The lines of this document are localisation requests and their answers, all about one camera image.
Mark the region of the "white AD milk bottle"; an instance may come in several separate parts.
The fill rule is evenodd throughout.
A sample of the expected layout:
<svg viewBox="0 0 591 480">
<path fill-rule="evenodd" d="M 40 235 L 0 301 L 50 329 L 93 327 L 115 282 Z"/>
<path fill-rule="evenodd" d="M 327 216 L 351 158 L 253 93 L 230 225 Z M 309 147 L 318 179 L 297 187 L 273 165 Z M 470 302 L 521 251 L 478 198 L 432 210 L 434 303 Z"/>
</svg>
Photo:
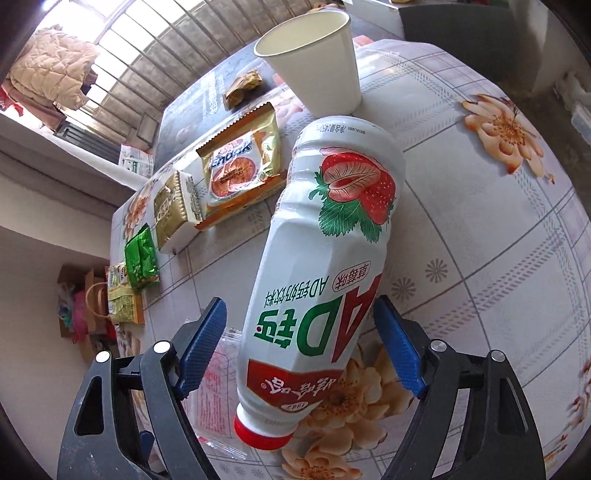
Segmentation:
<svg viewBox="0 0 591 480">
<path fill-rule="evenodd" d="M 406 161 L 383 128 L 324 117 L 295 140 L 242 329 L 235 433 L 276 450 L 338 383 L 377 296 Z"/>
</svg>

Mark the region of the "clear pink printed plastic bag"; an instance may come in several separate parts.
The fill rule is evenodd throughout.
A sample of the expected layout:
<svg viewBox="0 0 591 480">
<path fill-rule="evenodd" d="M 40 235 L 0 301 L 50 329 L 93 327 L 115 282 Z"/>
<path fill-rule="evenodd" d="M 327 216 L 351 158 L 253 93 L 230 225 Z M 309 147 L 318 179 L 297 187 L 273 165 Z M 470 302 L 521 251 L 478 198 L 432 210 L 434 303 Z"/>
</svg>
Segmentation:
<svg viewBox="0 0 591 480">
<path fill-rule="evenodd" d="M 183 401 L 189 423 L 197 440 L 218 456 L 245 461 L 249 447 L 238 439 L 233 429 L 238 406 L 236 362 L 242 332 L 226 328 L 209 361 L 197 390 Z"/>
</svg>

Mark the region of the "yellow green snack packet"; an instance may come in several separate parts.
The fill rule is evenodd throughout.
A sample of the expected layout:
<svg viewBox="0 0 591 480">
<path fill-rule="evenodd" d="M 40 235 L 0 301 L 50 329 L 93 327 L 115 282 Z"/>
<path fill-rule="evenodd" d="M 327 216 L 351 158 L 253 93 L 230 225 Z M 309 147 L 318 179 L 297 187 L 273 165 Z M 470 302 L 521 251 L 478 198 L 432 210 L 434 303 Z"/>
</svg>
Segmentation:
<svg viewBox="0 0 591 480">
<path fill-rule="evenodd" d="M 113 324 L 144 323 L 142 297 L 128 279 L 124 262 L 110 265 L 106 270 L 109 318 Z"/>
</svg>

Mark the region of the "small white gold box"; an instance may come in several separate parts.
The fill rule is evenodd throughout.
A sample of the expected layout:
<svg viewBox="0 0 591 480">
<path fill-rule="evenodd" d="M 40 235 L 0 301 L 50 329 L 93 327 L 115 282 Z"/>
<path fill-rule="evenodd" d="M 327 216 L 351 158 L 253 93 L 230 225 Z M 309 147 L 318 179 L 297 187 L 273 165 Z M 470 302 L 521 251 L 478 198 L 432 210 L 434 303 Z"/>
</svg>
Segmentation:
<svg viewBox="0 0 591 480">
<path fill-rule="evenodd" d="M 153 207 L 158 250 L 176 255 L 197 235 L 202 221 L 192 176 L 182 171 L 171 174 L 157 192 Z"/>
</svg>

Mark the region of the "orange biscuit packet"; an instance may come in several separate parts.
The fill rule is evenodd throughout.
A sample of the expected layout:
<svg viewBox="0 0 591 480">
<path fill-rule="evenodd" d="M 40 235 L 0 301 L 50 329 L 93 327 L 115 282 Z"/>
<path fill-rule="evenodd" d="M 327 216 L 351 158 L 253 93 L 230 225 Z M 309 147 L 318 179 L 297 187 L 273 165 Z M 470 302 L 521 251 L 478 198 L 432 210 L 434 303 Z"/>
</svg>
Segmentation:
<svg viewBox="0 0 591 480">
<path fill-rule="evenodd" d="M 204 231 L 286 185 L 276 110 L 264 103 L 197 148 L 206 186 Z"/>
</svg>

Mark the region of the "crumpled brown wrapper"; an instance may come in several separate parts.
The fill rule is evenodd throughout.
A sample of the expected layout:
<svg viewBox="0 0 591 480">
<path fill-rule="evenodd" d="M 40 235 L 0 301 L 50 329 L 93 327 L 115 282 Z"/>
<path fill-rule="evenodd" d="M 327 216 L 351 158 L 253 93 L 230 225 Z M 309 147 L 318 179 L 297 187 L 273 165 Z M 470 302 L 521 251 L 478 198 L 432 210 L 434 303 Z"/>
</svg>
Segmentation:
<svg viewBox="0 0 591 480">
<path fill-rule="evenodd" d="M 238 75 L 230 84 L 223 95 L 223 103 L 226 110 L 231 110 L 245 101 L 246 95 L 263 84 L 263 77 L 259 71 L 250 70 Z"/>
</svg>

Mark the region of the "white paper cup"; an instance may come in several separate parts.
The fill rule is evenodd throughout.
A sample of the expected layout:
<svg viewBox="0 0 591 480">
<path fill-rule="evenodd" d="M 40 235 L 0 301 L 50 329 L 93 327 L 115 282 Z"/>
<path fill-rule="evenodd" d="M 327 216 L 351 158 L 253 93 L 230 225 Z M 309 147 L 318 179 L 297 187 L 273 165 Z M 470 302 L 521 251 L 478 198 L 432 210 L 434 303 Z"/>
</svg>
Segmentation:
<svg viewBox="0 0 591 480">
<path fill-rule="evenodd" d="M 339 9 L 297 16 L 260 37 L 266 61 L 315 118 L 348 115 L 362 102 L 351 17 Z"/>
</svg>

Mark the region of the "pink quilted jacket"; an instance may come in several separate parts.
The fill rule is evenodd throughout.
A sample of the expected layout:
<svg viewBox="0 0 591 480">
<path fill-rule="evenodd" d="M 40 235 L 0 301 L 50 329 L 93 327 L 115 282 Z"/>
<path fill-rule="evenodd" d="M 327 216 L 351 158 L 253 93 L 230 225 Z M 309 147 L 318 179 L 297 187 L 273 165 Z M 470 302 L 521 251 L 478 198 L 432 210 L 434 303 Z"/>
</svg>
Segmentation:
<svg viewBox="0 0 591 480">
<path fill-rule="evenodd" d="M 1 98 L 18 112 L 28 111 L 51 131 L 66 119 L 65 109 L 86 105 L 95 84 L 95 45 L 57 27 L 36 31 L 9 68 Z"/>
</svg>

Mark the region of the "grey side cabinet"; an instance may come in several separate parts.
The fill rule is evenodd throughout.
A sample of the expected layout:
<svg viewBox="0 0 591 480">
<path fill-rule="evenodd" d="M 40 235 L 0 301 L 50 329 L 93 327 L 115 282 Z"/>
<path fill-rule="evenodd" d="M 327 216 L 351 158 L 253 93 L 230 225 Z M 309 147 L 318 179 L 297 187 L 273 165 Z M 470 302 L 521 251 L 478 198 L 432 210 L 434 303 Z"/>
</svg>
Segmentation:
<svg viewBox="0 0 591 480">
<path fill-rule="evenodd" d="M 468 1 L 346 1 L 345 7 L 401 39 L 436 45 L 491 80 L 514 71 L 518 28 L 507 7 Z"/>
</svg>

